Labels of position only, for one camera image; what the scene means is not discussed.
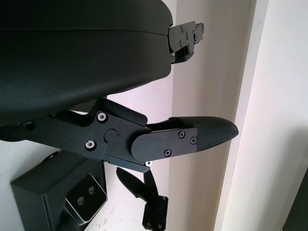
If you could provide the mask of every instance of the black box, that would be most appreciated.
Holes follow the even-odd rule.
[[[102,161],[61,151],[11,182],[25,231],[56,231],[65,222],[65,198],[88,174],[106,193]]]

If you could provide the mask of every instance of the black metal bracket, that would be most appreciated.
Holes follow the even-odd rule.
[[[116,174],[122,184],[136,197],[147,204],[144,208],[142,225],[147,230],[163,231],[166,229],[168,198],[158,195],[156,183],[151,171],[143,174],[144,183],[121,168]]]
[[[149,170],[149,161],[170,157],[164,150],[172,150],[172,156],[196,152],[196,145],[186,140],[197,135],[196,128],[162,126],[153,131],[146,123],[146,116],[99,99],[86,115],[66,110],[1,127],[0,134],[14,138],[9,141],[34,141],[139,172]],[[178,137],[180,130],[186,131],[186,138]],[[148,151],[153,145],[156,148]]]
[[[204,24],[195,21],[174,26],[169,29],[169,53],[172,64],[189,60],[194,46],[203,39]]]
[[[197,128],[178,128],[146,133],[135,139],[131,153],[135,160],[141,162],[195,153],[197,145],[191,139],[197,137],[197,134]]]

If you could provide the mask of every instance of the screw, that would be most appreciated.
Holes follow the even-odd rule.
[[[145,165],[146,165],[147,167],[150,167],[150,166],[152,165],[152,161],[147,161],[147,162],[145,162]]]
[[[92,186],[92,187],[89,188],[89,193],[90,193],[91,195],[94,195],[94,189],[95,189],[94,186]]]
[[[185,132],[184,131],[180,131],[179,132],[179,138],[183,139],[185,137]]]
[[[94,141],[87,141],[87,142],[86,142],[86,148],[87,148],[87,149],[93,149],[93,148],[95,148],[95,142],[94,142]]]
[[[101,112],[101,113],[99,113],[99,114],[97,115],[98,121],[103,122],[103,121],[106,120],[106,118],[107,118],[107,115],[106,115],[104,112]]]
[[[165,150],[164,155],[165,157],[171,156],[171,150],[170,149]]]
[[[191,144],[196,144],[196,142],[197,142],[196,137],[192,137],[192,138],[191,138]]]
[[[80,197],[80,198],[78,198],[78,200],[77,200],[77,204],[78,204],[79,206],[83,206],[83,205],[84,205],[84,203],[85,203],[85,198],[84,198],[84,197]]]

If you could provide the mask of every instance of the black panel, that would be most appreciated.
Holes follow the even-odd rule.
[[[299,187],[283,231],[308,230],[308,171]]]
[[[0,30],[131,30],[168,34],[172,15],[161,0],[9,0]]]
[[[1,31],[0,125],[166,77],[167,36],[129,31]]]

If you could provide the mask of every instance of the white wall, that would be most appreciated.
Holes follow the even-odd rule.
[[[205,24],[194,56],[175,65],[173,116],[234,120],[252,0],[178,0],[177,24]],[[229,143],[170,159],[167,230],[213,229]]]
[[[222,231],[279,231],[307,169],[307,9],[269,0]]]

